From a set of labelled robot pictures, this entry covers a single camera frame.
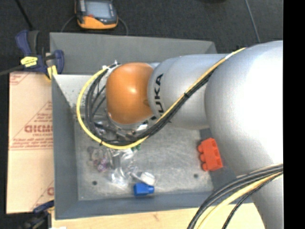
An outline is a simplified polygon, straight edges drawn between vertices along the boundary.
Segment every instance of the screen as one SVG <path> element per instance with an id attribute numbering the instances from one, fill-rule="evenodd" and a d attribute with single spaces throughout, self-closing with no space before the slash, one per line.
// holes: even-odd
<path id="1" fill-rule="evenodd" d="M 96 18 L 111 18 L 108 3 L 86 1 L 86 9 L 88 14 L 92 14 Z"/>

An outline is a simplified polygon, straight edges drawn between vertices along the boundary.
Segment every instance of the yellow cable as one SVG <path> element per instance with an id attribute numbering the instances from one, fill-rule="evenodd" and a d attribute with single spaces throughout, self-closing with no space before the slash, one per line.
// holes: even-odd
<path id="1" fill-rule="evenodd" d="M 231 54 L 225 56 L 224 58 L 222 58 L 221 60 L 219 60 L 217 63 L 215 63 L 211 68 L 209 68 L 206 72 L 204 72 L 184 93 L 188 94 L 204 77 L 206 77 L 209 73 L 211 73 L 213 70 L 215 70 L 220 64 L 222 64 L 224 61 L 226 61 L 228 58 L 230 58 L 231 56 L 233 56 L 234 54 L 237 54 L 238 52 L 244 50 L 245 48 L 241 48 L 237 51 L 232 52 Z M 184 97 L 184 94 L 182 94 L 176 102 L 174 102 L 172 104 L 171 107 L 168 108 L 168 110 L 166 110 L 164 112 L 164 114 L 157 120 L 157 122 L 159 122 L 160 120 L 162 120 L 164 117 L 166 117 L 166 115 L 177 105 L 177 103 Z"/>
<path id="2" fill-rule="evenodd" d="M 230 58 L 232 55 L 240 52 L 241 50 L 243 50 L 245 48 L 241 48 L 237 51 L 234 51 L 233 53 L 225 56 L 224 58 L 222 58 L 221 60 L 219 60 L 216 64 L 214 64 L 211 68 L 209 68 L 201 77 L 199 77 L 197 79 L 196 82 L 194 82 L 186 91 L 185 93 L 187 94 L 196 84 L 198 84 L 204 77 L 206 77 L 209 73 L 211 73 L 213 70 L 215 70 L 220 64 L 222 64 L 224 61 L 226 61 L 228 58 Z M 102 141 L 100 138 L 98 138 L 97 136 L 95 136 L 84 124 L 84 122 L 81 119 L 81 99 L 87 89 L 87 87 L 94 81 L 95 78 L 97 78 L 100 74 L 102 74 L 106 69 L 102 69 L 100 71 L 98 71 L 97 73 L 95 73 L 87 82 L 86 84 L 83 86 L 83 88 L 81 89 L 81 92 L 78 96 L 77 99 L 77 104 L 76 104 L 76 115 L 77 115 L 77 119 L 82 127 L 82 129 L 85 131 L 85 133 L 91 137 L 94 141 L 106 146 L 106 147 L 110 147 L 110 148 L 114 148 L 114 149 L 127 149 L 127 148 L 132 148 L 135 147 L 137 145 L 139 145 L 140 143 L 142 143 L 143 141 L 145 141 L 148 136 L 143 137 L 139 140 L 137 140 L 134 143 L 128 144 L 128 145 L 124 145 L 124 146 L 117 146 L 117 145 L 111 145 L 108 144 L 104 141 Z M 166 115 L 177 105 L 177 103 L 183 98 L 184 94 L 182 94 L 175 103 L 172 104 L 172 106 L 165 111 L 165 113 L 157 120 L 157 122 L 159 122 L 160 120 L 162 120 L 164 117 L 166 117 Z"/>
<path id="3" fill-rule="evenodd" d="M 250 185 L 238 190 L 234 194 L 232 194 L 230 197 L 226 198 L 224 201 L 222 201 L 220 204 L 218 204 L 216 207 L 214 207 L 211 211 L 209 211 L 207 214 L 203 214 L 203 219 L 198 225 L 197 229 L 203 229 L 204 226 L 206 225 L 207 221 L 209 220 L 210 217 L 212 217 L 213 214 L 215 214 L 218 210 L 220 210 L 222 207 L 230 204 L 234 200 L 238 199 L 242 195 L 245 195 L 246 193 L 252 191 L 253 189 L 257 188 L 260 186 L 262 183 L 274 178 L 275 176 L 279 175 L 281 172 L 278 172 L 276 174 L 270 175 L 268 177 L 262 178 L 256 182 L 251 183 Z"/>
<path id="4" fill-rule="evenodd" d="M 115 149 L 127 149 L 127 148 L 132 148 L 134 146 L 137 146 L 138 144 L 140 144 L 141 142 L 143 142 L 147 137 L 144 137 L 132 144 L 129 145 L 125 145 L 125 146 L 115 146 L 115 145 L 110 145 L 104 141 L 102 141 L 100 138 L 98 138 L 97 136 L 95 136 L 84 124 L 84 122 L 81 119 L 81 99 L 82 96 L 84 95 L 87 87 L 94 81 L 95 78 L 97 78 L 100 74 L 102 74 L 106 69 L 102 69 L 100 71 L 98 71 L 97 73 L 95 73 L 87 82 L 86 84 L 83 86 L 83 88 L 81 89 L 81 92 L 78 96 L 77 99 L 77 104 L 76 104 L 76 115 L 77 115 L 77 119 L 82 127 L 82 129 L 86 132 L 86 134 L 91 137 L 94 141 L 106 146 L 106 147 L 110 147 L 110 148 L 115 148 Z"/>

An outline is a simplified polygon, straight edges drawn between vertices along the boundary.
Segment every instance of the blue plastic block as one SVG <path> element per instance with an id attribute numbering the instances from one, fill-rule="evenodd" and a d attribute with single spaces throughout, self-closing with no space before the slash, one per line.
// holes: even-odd
<path id="1" fill-rule="evenodd" d="M 154 186 L 149 186 L 145 183 L 136 183 L 133 186 L 133 192 L 135 196 L 145 196 L 154 192 Z"/>

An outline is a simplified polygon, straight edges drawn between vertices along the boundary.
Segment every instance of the red lego brick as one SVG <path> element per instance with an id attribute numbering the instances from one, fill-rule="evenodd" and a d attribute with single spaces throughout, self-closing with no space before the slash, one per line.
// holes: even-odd
<path id="1" fill-rule="evenodd" d="M 223 167 L 218 146 L 213 138 L 208 138 L 200 143 L 198 151 L 202 153 L 200 160 L 205 171 L 214 171 Z"/>

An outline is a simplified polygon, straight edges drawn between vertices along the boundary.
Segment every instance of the wooden surface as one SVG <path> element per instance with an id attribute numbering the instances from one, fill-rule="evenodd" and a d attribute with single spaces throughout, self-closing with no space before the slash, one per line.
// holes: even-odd
<path id="1" fill-rule="evenodd" d="M 204 228 L 221 229 L 233 207 L 234 205 L 228 205 L 221 209 Z M 54 220 L 52 211 L 52 226 L 66 227 L 66 229 L 186 229 L 196 211 L 196 208 L 190 208 L 66 220 Z M 242 204 L 227 227 L 227 229 L 245 228 L 264 229 L 257 209 L 251 203 Z"/>

